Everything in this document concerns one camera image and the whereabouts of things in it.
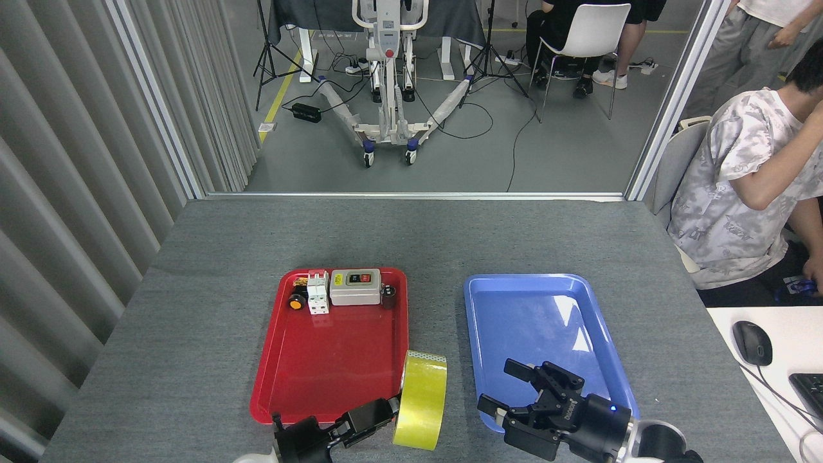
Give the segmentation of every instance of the black shoe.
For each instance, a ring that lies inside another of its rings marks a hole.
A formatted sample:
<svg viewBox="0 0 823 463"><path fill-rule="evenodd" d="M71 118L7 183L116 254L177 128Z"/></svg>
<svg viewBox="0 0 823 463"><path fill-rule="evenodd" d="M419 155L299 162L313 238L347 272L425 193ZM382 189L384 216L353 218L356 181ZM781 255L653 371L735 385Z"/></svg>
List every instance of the black shoe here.
<svg viewBox="0 0 823 463"><path fill-rule="evenodd" d="M536 72L534 74L534 85L537 88L544 89L549 83L549 76L545 72Z"/></svg>
<svg viewBox="0 0 823 463"><path fill-rule="evenodd" d="M594 91L592 88L592 79L580 79L577 81L577 87L574 88L574 93L571 95L574 98L582 100L586 97L586 95L592 93L592 91Z"/></svg>

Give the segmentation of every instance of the yellow tape roll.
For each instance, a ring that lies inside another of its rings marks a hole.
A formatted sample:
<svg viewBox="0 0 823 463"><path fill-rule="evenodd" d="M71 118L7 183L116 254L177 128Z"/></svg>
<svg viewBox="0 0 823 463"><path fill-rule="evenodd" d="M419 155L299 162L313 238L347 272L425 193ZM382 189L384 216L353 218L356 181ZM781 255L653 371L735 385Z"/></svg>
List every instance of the yellow tape roll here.
<svg viewBox="0 0 823 463"><path fill-rule="evenodd" d="M406 352L394 443L434 450L446 404L446 357Z"/></svg>

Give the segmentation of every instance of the gray pants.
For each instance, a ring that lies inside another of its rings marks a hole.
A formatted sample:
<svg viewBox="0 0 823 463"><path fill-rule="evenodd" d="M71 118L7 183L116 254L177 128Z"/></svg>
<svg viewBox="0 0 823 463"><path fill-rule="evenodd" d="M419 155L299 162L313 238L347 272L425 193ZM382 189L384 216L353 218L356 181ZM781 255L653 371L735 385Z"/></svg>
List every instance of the gray pants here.
<svg viewBox="0 0 823 463"><path fill-rule="evenodd" d="M734 8L714 37L682 118L713 115L732 96L774 85L779 66L793 49L766 48L781 29Z"/></svg>

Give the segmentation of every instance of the black tablecloth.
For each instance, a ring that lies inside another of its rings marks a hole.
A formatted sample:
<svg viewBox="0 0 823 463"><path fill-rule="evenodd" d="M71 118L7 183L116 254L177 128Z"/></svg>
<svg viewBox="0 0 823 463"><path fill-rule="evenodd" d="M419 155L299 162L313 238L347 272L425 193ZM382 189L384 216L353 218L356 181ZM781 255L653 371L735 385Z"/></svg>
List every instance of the black tablecloth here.
<svg viewBox="0 0 823 463"><path fill-rule="evenodd" d="M351 19L351 0L272 0L268 16L268 39L272 44L280 42L280 28L285 25L341 32L363 31ZM429 20L418 33L453 37L478 47L486 42L475 0L431 0Z"/></svg>

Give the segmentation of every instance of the white desk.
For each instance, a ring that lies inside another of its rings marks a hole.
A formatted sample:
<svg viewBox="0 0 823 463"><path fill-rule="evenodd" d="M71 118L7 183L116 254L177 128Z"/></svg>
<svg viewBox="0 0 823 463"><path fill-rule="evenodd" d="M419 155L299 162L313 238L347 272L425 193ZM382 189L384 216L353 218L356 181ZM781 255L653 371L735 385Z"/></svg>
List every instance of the white desk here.
<svg viewBox="0 0 823 463"><path fill-rule="evenodd" d="M774 358L771 365L761 368L763 377L783 397L803 406L788 382L788 375L823 372L823 310L820 307L720 307L708 310L734 358L755 374L757 367L745 363L737 351L732 325L748 320L769 335ZM751 375L746 373L745 376L795 460L823 462L823 434L815 431ZM801 440L806 460L800 456Z"/></svg>

